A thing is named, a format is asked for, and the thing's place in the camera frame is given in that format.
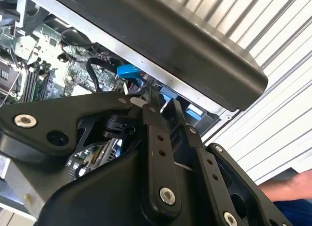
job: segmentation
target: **black metal bracket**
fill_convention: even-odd
[[[181,197],[170,136],[160,114],[158,92],[153,88],[149,90],[149,101],[153,103],[142,107],[141,204],[149,221],[168,224],[181,213]]]
[[[36,172],[46,175],[44,167],[58,174],[74,152],[111,138],[124,139],[130,146],[120,158],[59,189],[45,204],[44,219],[77,222],[78,209],[73,206],[80,205],[73,201],[94,202],[95,194],[105,196],[110,208],[119,194],[122,204],[114,202],[114,209],[124,207],[129,220],[148,225],[291,226],[224,148],[211,144],[205,149],[199,133],[185,123],[179,102],[171,100],[161,114],[157,95],[156,88],[149,88],[148,102],[141,106],[132,104],[131,96],[108,92],[0,108],[1,154],[36,164]],[[65,198],[68,203],[60,206]],[[79,223],[88,222],[89,215],[97,220],[90,205]],[[46,223],[43,218],[39,225]]]
[[[51,167],[62,167],[96,121],[105,121],[114,112],[127,114],[131,108],[129,98],[117,92],[4,106],[0,109],[0,153],[27,163],[51,162]],[[18,115],[26,115],[25,121],[15,121]],[[33,127],[28,127],[27,115],[35,120]],[[79,142],[78,129],[83,130]]]

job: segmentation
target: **screw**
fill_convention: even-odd
[[[197,131],[196,131],[195,128],[193,128],[193,127],[190,127],[190,131],[193,132],[194,134],[197,133]]]
[[[222,153],[223,152],[223,150],[222,150],[222,148],[221,147],[219,147],[219,146],[215,146],[215,149],[218,151],[218,152],[220,152],[220,153]]]
[[[32,196],[29,193],[26,193],[24,196],[24,200],[27,204],[31,204],[32,202]]]
[[[168,205],[173,205],[176,202],[176,196],[169,188],[162,188],[159,195],[161,200]]]
[[[231,213],[224,212],[223,217],[229,226],[237,226],[237,221]]]
[[[154,108],[150,107],[150,110],[151,110],[152,112],[156,113],[156,110],[155,110]]]
[[[17,115],[14,118],[14,123],[22,128],[32,128],[37,125],[37,120],[31,115]]]
[[[121,103],[124,103],[124,104],[126,104],[126,103],[127,103],[127,101],[126,101],[126,100],[124,100],[123,98],[118,98],[118,101],[120,101]]]

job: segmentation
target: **black cable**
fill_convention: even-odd
[[[72,43],[72,42],[68,42],[66,40],[66,36],[65,34],[68,33],[68,32],[73,32],[73,31],[76,31],[81,37],[87,39],[87,41],[89,43],[86,43],[86,44],[75,44],[75,43]],[[69,28],[66,28],[64,31],[62,31],[61,33],[61,39],[62,41],[67,44],[67,45],[72,45],[72,46],[75,46],[75,47],[94,47],[96,45],[98,45],[98,43],[91,43],[91,41],[81,32],[79,32],[77,29],[75,29],[74,27],[69,27]]]
[[[117,74],[117,67],[114,67],[114,66],[110,65],[108,62],[105,62],[105,61],[98,59],[98,58],[89,58],[88,59],[88,61],[86,63],[86,70],[89,73],[89,76],[91,77],[92,82],[94,83],[96,91],[102,92],[102,89],[100,88],[99,83],[98,83],[97,75],[95,74],[94,69],[92,68],[91,64],[103,67],[103,68],[105,68],[105,69],[107,69],[107,70],[109,70],[115,74]]]
[[[57,17],[53,14],[49,14],[47,17],[45,17],[45,19],[42,21],[42,23],[47,23],[47,22],[50,22],[52,20],[55,20]]]

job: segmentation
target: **motherboard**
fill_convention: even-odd
[[[3,50],[12,49],[28,66],[17,80],[19,92],[14,99],[7,99],[8,104],[96,92],[85,65],[91,57],[103,59],[105,53],[65,45],[61,34],[45,24],[40,25],[32,35],[19,38],[12,35],[10,27],[2,27],[0,47]],[[93,70],[102,91],[123,91],[124,79],[99,66],[93,66]]]

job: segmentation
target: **hole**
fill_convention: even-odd
[[[126,133],[129,135],[132,135],[136,132],[136,129],[134,127],[128,127],[126,128]]]
[[[247,216],[247,206],[241,196],[236,193],[232,194],[231,200],[239,217],[245,218]]]
[[[234,223],[234,220],[233,220],[233,218],[231,217],[231,216],[228,216],[228,220],[229,220],[229,222],[232,224],[232,223]]]
[[[270,219],[270,224],[271,226],[278,226],[277,222],[275,222],[274,220]]]
[[[20,119],[20,121],[21,121],[22,123],[31,123],[31,120],[30,120],[29,118],[27,118],[27,117],[22,117],[22,118]]]
[[[213,178],[214,178],[216,181],[219,180],[219,178],[218,178],[215,174],[213,174]]]
[[[159,154],[160,154],[162,157],[165,157],[165,156],[166,156],[166,152],[163,151],[162,149],[159,150]]]
[[[63,146],[68,144],[68,136],[61,131],[51,131],[47,134],[47,140],[49,143],[56,146]]]

